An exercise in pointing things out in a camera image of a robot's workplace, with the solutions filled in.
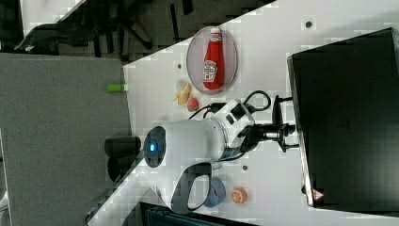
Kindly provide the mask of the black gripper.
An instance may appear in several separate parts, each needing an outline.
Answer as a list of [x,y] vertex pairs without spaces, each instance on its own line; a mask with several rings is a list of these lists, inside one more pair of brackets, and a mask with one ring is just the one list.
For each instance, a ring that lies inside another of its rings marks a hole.
[[260,142],[271,140],[279,144],[280,148],[286,152],[288,149],[295,148],[295,144],[287,144],[285,138],[295,131],[293,124],[255,124],[249,130],[242,145],[242,152],[254,150]]

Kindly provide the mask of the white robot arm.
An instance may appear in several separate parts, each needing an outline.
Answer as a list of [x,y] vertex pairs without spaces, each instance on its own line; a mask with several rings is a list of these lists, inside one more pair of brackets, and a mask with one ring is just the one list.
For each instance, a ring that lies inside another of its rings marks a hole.
[[276,141],[283,150],[291,147],[285,138],[295,126],[281,120],[279,102],[269,124],[257,124],[254,111],[232,99],[210,118],[167,122],[149,131],[141,172],[149,173],[152,188],[170,210],[188,214],[205,203],[198,193],[211,190],[214,163],[238,159],[261,141]]

